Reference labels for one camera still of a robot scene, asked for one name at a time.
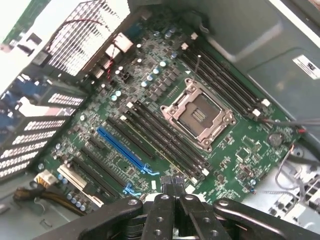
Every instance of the pcie slot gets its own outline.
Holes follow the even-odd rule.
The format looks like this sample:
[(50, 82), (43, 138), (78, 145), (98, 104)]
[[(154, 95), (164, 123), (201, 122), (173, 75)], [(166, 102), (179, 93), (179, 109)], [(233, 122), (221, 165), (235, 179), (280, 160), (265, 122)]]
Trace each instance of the pcie slot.
[[(194, 71), (197, 65), (197, 60), (191, 59), (186, 53), (182, 54), (181, 59)], [(211, 81), (212, 77), (209, 76), (201, 66), (197, 69), (197, 75), (199, 75), (206, 84), (208, 84), (214, 91), (216, 91), (221, 97), (226, 99), (241, 115), (248, 115), (248, 111), (243, 108), (229, 93), (227, 93), (216, 82)]]
[(94, 182), (96, 182), (103, 191), (112, 197), (119, 197), (119, 193), (114, 190), (101, 176), (95, 173), (90, 167), (88, 167), (83, 161), (78, 157), (73, 157), (72, 162), (75, 163), (80, 170), (82, 170), (88, 177), (90, 177)]
[(108, 118), (106, 122), (112, 126), (120, 135), (122, 135), (124, 138), (126, 138), (130, 144), (136, 146), (139, 148), (142, 152), (144, 152), (145, 155), (147, 155), (150, 159), (154, 159), (155, 156), (152, 152), (150, 152), (145, 146), (143, 146), (138, 139), (134, 139), (132, 136), (130, 136), (126, 131), (121, 127), (116, 121), (114, 121), (112, 118)]
[(176, 151), (168, 142), (163, 139), (163, 136), (154, 130), (147, 122), (143, 121), (136, 115), (131, 112), (124, 114), (131, 125), (134, 125), (136, 128), (140, 129), (142, 132), (146, 133), (149, 138), (153, 139), (153, 142), (159, 143), (158, 147), (162, 149), (170, 159), (173, 159), (175, 163), (181, 166), (186, 172), (187, 175), (192, 179), (203, 180), (204, 176), (191, 162), (184, 158), (181, 153)]
[(88, 199), (90, 199), (99, 208), (101, 208), (104, 205), (104, 203), (96, 196), (91, 196), (84, 192), (84, 188), (86, 187), (87, 182), (83, 180), (82, 177), (80, 177), (74, 171), (67, 168), (66, 165), (63, 164), (60, 167), (58, 167), (57, 172), (60, 173), (63, 177), (65, 177), (69, 181), (69, 183), (75, 186), (80, 192), (82, 192)]
[(191, 157), (191, 156), (186, 152), (185, 149), (183, 149), (180, 145), (178, 145), (178, 144), (176, 143), (175, 140), (173, 140), (171, 137), (169, 137), (169, 136), (167, 135), (167, 133), (165, 133), (165, 132), (163, 131), (163, 129), (162, 129), (161, 127), (159, 127), (154, 121), (152, 121), (152, 120), (150, 121), (150, 119), (148, 119), (148, 118), (146, 117), (146, 115), (145, 115), (145, 113), (144, 113), (143, 111), (141, 111), (140, 109), (135, 108), (135, 109), (133, 110), (133, 112), (134, 112), (135, 114), (137, 114), (138, 117), (139, 117), (142, 121), (144, 121), (144, 124), (148, 124), (149, 126), (151, 126), (152, 129), (153, 129), (153, 131), (157, 131), (158, 134), (160, 134), (164, 139), (166, 139), (166, 141), (175, 148), (175, 151), (180, 153), (180, 155), (182, 156), (182, 159), (188, 161), (188, 162), (189, 162), (190, 164), (192, 164), (195, 168), (197, 168), (197, 166), (198, 166), (200, 163), (199, 163), (197, 160), (195, 160), (193, 157)]
[(151, 112), (146, 106), (144, 106), (140, 101), (136, 101), (133, 103), (133, 106), (136, 109), (139, 109), (140, 111), (144, 112), (145, 114), (148, 114), (148, 117), (151, 118), (155, 124), (158, 124), (158, 126), (165, 130), (167, 132), (167, 135), (174, 141), (176, 141), (176, 144), (179, 145), (179, 148), (184, 151), (184, 149), (188, 149), (188, 152), (186, 153), (188, 156), (192, 157), (192, 159), (197, 161), (197, 164), (202, 166), (203, 168), (207, 168), (209, 170), (212, 170), (212, 166), (209, 162), (207, 162), (194, 148), (193, 146), (189, 145), (184, 139), (182, 139), (178, 134), (176, 134), (170, 127), (168, 127), (165, 123), (163, 123), (159, 117), (157, 117), (153, 112)]
[(117, 139), (115, 139), (109, 132), (107, 132), (103, 127), (98, 127), (97, 133), (107, 141), (112, 147), (114, 147), (119, 153), (121, 153), (126, 159), (129, 160), (132, 165), (139, 169), (142, 173), (147, 173), (151, 176), (160, 174), (159, 172), (154, 172), (149, 168), (148, 164), (140, 161), (140, 159), (135, 156), (128, 148), (122, 145)]
[(118, 177), (108, 166), (106, 166), (99, 158), (97, 158), (88, 148), (83, 146), (80, 149), (80, 152), (85, 156), (87, 156), (90, 160), (92, 160), (95, 163), (95, 165), (97, 165), (100, 169), (102, 169), (105, 174), (107, 174), (122, 188), (126, 187), (125, 181), (123, 181), (120, 177)]
[(218, 72), (224, 75), (235, 89), (239, 89), (242, 92), (243, 96), (246, 96), (248, 100), (250, 100), (254, 104), (259, 103), (260, 99), (257, 97), (257, 95), (250, 88), (248, 88), (242, 81), (238, 80), (231, 71), (229, 71), (220, 62), (218, 62), (215, 59), (215, 57), (212, 56), (211, 53), (209, 53), (207, 50), (201, 47), (201, 44), (202, 43), (196, 41), (195, 46), (201, 52), (205, 53), (207, 57), (209, 57), (209, 59), (215, 64), (215, 69), (217, 69)]
[(99, 150), (105, 150), (106, 149), (106, 146), (100, 140), (96, 139), (94, 136), (91, 136), (88, 139), (88, 142), (91, 145), (95, 146)]
[[(194, 62), (197, 62), (197, 54), (190, 49), (186, 50), (189, 58), (192, 59)], [(228, 95), (232, 96), (244, 109), (249, 112), (252, 112), (252, 106), (244, 100), (237, 92), (236, 89), (230, 87), (223, 79), (221, 79), (217, 73), (212, 69), (213, 67), (210, 66), (210, 60), (206, 58), (206, 56), (201, 57), (201, 64), (199, 64), (198, 69), (202, 69), (208, 76), (210, 76), (211, 82), (215, 82), (221, 88), (223, 88)]]

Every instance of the motherboard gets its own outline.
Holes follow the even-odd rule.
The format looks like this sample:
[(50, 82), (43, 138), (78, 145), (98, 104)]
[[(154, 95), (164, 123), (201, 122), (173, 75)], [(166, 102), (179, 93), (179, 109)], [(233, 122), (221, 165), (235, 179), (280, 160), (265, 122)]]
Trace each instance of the motherboard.
[(298, 138), (259, 121), (287, 117), (177, 15), (151, 8), (123, 32), (127, 47), (113, 41), (92, 96), (40, 157), (84, 211), (160, 193), (163, 176), (208, 203), (241, 201)]

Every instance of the cpu socket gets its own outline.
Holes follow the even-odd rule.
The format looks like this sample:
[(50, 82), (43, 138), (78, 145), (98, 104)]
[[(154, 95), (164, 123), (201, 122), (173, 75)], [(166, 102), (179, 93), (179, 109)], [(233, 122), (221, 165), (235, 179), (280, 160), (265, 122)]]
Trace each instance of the cpu socket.
[(207, 152), (211, 143), (230, 124), (235, 125), (233, 112), (204, 85), (190, 78), (186, 88), (170, 106), (160, 107), (164, 118), (195, 146)]

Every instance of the perforated metal panel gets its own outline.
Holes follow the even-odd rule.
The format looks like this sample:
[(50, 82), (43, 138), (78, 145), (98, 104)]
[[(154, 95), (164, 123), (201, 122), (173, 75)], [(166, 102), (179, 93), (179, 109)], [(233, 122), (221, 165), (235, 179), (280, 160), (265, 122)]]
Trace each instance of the perforated metal panel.
[(77, 75), (129, 13), (126, 0), (80, 3), (49, 43), (49, 64)]

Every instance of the black pcie slot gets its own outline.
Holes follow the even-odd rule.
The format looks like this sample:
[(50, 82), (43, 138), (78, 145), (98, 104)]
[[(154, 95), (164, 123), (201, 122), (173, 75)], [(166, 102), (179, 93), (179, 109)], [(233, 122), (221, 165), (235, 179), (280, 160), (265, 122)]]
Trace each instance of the black pcie slot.
[[(197, 65), (196, 60), (192, 60), (186, 53), (182, 54), (181, 59), (194, 71)], [(221, 97), (226, 99), (241, 115), (248, 115), (248, 111), (243, 108), (230, 94), (228, 94), (221, 86), (216, 82), (211, 81), (211, 77), (202, 69), (198, 67), (197, 75), (199, 75), (206, 84), (208, 84), (214, 91), (216, 91)]]
[(161, 136), (157, 135), (153, 129), (150, 129), (149, 126), (146, 126), (143, 122), (141, 122), (138, 117), (133, 115), (131, 112), (124, 114), (124, 116), (127, 118), (126, 122), (129, 125), (141, 131), (142, 133), (145, 133), (152, 141), (152, 144), (157, 146), (159, 150), (163, 151), (171, 161), (175, 162), (178, 166), (184, 169), (190, 178), (196, 178), (197, 180), (204, 179), (204, 176), (198, 171), (198, 169), (183, 159), (183, 157), (179, 155), (168, 143), (166, 143)]
[(230, 83), (232, 84), (232, 86), (235, 89), (239, 89), (244, 96), (246, 96), (246, 98), (250, 101), (252, 101), (252, 103), (257, 104), (260, 100), (258, 98), (258, 96), (250, 89), (248, 88), (242, 81), (240, 81), (230, 70), (228, 70), (226, 67), (224, 67), (220, 62), (218, 62), (214, 56), (212, 56), (211, 53), (209, 53), (207, 50), (205, 50), (202, 46), (201, 42), (197, 42), (195, 43), (195, 47), (198, 48), (201, 52), (205, 53), (205, 55), (212, 61), (215, 63), (216, 68), (218, 71), (221, 72), (221, 74), (225, 75), (228, 80), (230, 81)]
[(124, 138), (126, 138), (132, 145), (138, 147), (142, 152), (145, 153), (150, 159), (154, 159), (155, 156), (152, 152), (150, 152), (145, 146), (143, 146), (138, 139), (134, 139), (132, 136), (126, 133), (122, 126), (120, 126), (115, 120), (112, 118), (108, 118), (106, 122), (112, 126), (119, 134), (121, 134)]
[(194, 166), (198, 166), (199, 164), (202, 164), (202, 162), (197, 161), (195, 158), (191, 157), (188, 152), (186, 152), (186, 148), (181, 147), (180, 145), (177, 144), (177, 142), (172, 139), (170, 136), (167, 135), (166, 132), (163, 131), (163, 128), (159, 126), (158, 124), (155, 123), (155, 121), (148, 119), (146, 117), (146, 114), (143, 110), (135, 108), (134, 112), (145, 122), (147, 122), (154, 131), (158, 131), (177, 151), (180, 151), (182, 153), (183, 158), (187, 159), (189, 162), (191, 162)]
[(78, 157), (74, 157), (72, 161), (78, 166), (80, 170), (82, 170), (88, 177), (90, 177), (99, 187), (106, 192), (108, 195), (112, 197), (119, 197), (119, 193), (113, 189), (107, 182), (103, 180), (101, 176), (95, 173), (90, 167), (88, 167), (83, 161), (81, 161)]
[(91, 159), (95, 165), (97, 165), (100, 169), (104, 171), (111, 179), (113, 179), (116, 183), (118, 183), (122, 188), (126, 187), (125, 181), (123, 181), (120, 177), (118, 177), (114, 171), (112, 171), (108, 166), (106, 166), (99, 158), (97, 158), (88, 148), (83, 146), (80, 149), (80, 152), (86, 155), (89, 159)]
[(179, 148), (188, 149), (188, 156), (191, 156), (197, 163), (201, 166), (211, 170), (212, 166), (209, 162), (207, 162), (195, 149), (193, 146), (189, 145), (184, 139), (182, 139), (178, 134), (176, 134), (170, 127), (168, 127), (165, 123), (163, 123), (159, 117), (157, 117), (153, 112), (151, 112), (146, 106), (144, 106), (140, 101), (136, 101), (133, 103), (136, 109), (147, 113), (148, 116), (154, 121), (154, 123), (158, 124), (158, 126), (164, 129), (168, 135), (171, 137), (172, 140), (177, 140), (176, 143), (179, 145)]
[(88, 142), (91, 145), (95, 146), (99, 150), (105, 150), (106, 149), (106, 146), (100, 140), (96, 139), (94, 136), (91, 136), (88, 139)]
[[(197, 54), (190, 49), (186, 50), (190, 59), (193, 61), (197, 61)], [(223, 79), (221, 79), (217, 73), (212, 69), (213, 66), (210, 66), (210, 59), (206, 58), (206, 56), (201, 58), (201, 64), (199, 64), (199, 69), (202, 69), (208, 76), (212, 82), (218, 84), (221, 88), (223, 88), (230, 96), (232, 96), (239, 104), (242, 105), (247, 111), (252, 112), (252, 106), (247, 101), (245, 101), (237, 92), (236, 89), (230, 87)]]

